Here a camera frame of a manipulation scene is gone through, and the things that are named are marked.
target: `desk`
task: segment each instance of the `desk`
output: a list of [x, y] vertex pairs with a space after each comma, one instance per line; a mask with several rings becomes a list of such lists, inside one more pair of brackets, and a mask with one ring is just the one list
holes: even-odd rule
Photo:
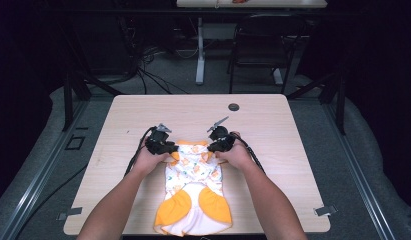
[[[185, 8], [325, 8], [325, 0], [249, 0], [246, 3], [232, 3], [232, 0], [177, 0], [177, 7]], [[198, 20], [198, 66], [196, 84], [204, 82], [205, 53], [203, 52], [203, 23]]]
[[[228, 105], [236, 103], [238, 111]], [[314, 175], [283, 95], [155, 95], [118, 96], [114, 99], [98, 138], [64, 231], [77, 235], [94, 206], [123, 177], [139, 139], [152, 126], [164, 123], [172, 130], [169, 141], [208, 140], [214, 122], [237, 130], [255, 151], [268, 177], [291, 200], [306, 232], [325, 232], [327, 216], [314, 208], [323, 206]], [[165, 195], [165, 164], [142, 182], [123, 234], [156, 235], [152, 226]], [[263, 233], [243, 175], [228, 163], [222, 165], [223, 191], [229, 203], [233, 227], [221, 234]]]

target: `table leg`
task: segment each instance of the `table leg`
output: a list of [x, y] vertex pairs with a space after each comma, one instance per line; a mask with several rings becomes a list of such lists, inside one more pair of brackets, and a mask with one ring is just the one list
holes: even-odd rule
[[196, 84], [202, 85], [204, 83], [205, 71], [205, 53], [204, 53], [204, 39], [202, 29], [202, 18], [198, 19], [198, 67], [196, 68]]

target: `small round object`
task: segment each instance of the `small round object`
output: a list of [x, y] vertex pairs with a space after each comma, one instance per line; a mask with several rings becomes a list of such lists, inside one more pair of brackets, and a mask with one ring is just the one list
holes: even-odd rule
[[236, 104], [236, 103], [230, 103], [230, 104], [229, 104], [229, 109], [230, 109], [230, 111], [235, 112], [235, 111], [239, 110], [239, 108], [240, 108], [239, 105]]

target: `gray carpet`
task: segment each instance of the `gray carpet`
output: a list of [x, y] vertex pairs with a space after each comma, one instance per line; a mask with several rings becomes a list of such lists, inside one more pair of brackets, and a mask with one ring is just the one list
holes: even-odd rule
[[[191, 52], [182, 52], [182, 54], [187, 56], [191, 55]], [[298, 63], [299, 57], [300, 55], [295, 59], [295, 64]], [[225, 73], [227, 59], [228, 51], [224, 44], [215, 42], [207, 48], [205, 83], [202, 86], [195, 84], [196, 56], [182, 58], [166, 53], [156, 54], [154, 61], [146, 66], [146, 70], [191, 94], [227, 93], [229, 79]], [[278, 93], [280, 91], [280, 87], [274, 86], [267, 71], [238, 71], [235, 81], [235, 93]], [[292, 77], [286, 93], [294, 91], [295, 86], [306, 84], [308, 81], [309, 79], [303, 76]], [[139, 77], [112, 86], [127, 94], [144, 93], [143, 83]], [[147, 94], [166, 94], [150, 79], [146, 79], [146, 86]], [[185, 94], [172, 85], [168, 87], [174, 94]], [[74, 145], [67, 146], [68, 140], [63, 144], [57, 154], [58, 161], [53, 166], [33, 209], [36, 209], [58, 186], [82, 169], [90, 159], [112, 102], [110, 95], [98, 87], [90, 86], [90, 89], [93, 98], [87, 105], [80, 103], [79, 108], [84, 106], [85, 109], [83, 108], [80, 118], [69, 132], [70, 136], [74, 134], [73, 137], [83, 138], [84, 142], [79, 150], [65, 150], [65, 147], [77, 147], [76, 141], [71, 142]], [[339, 211], [330, 217], [329, 232], [309, 234], [308, 237], [309, 239], [381, 239], [352, 177], [348, 158], [339, 141], [337, 130], [331, 126], [333, 119], [327, 113], [329, 106], [322, 106], [316, 100], [318, 92], [313, 90], [305, 98], [291, 100], [289, 103], [323, 202], [325, 205], [335, 205]], [[64, 120], [62, 89], [57, 90], [51, 97], [54, 101], [54, 109], [48, 125], [17, 177], [0, 200], [0, 238], [4, 231], [8, 230], [8, 224], [31, 180], [53, 152], [55, 143], [62, 138], [61, 129]], [[380, 203], [380, 208], [394, 236], [396, 239], [411, 239], [411, 209], [398, 198], [394, 188], [383, 175], [382, 158], [371, 130], [351, 102], [347, 101], [345, 110], [346, 138]], [[84, 171], [65, 184], [39, 208], [24, 226], [18, 239], [75, 239], [63, 233], [64, 221], [58, 221], [56, 217], [71, 207], [83, 173]], [[207, 238], [221, 239], [215, 236]], [[237, 239], [263, 238], [262, 236], [237, 236]]]

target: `person's arm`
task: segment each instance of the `person's arm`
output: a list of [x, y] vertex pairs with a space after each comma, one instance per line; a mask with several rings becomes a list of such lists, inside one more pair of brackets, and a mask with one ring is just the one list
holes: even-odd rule
[[142, 148], [131, 171], [92, 210], [77, 239], [120, 239], [140, 183], [168, 156]]
[[267, 239], [307, 239], [295, 209], [286, 195], [252, 160], [238, 140], [228, 152], [216, 152], [245, 176], [252, 202]]

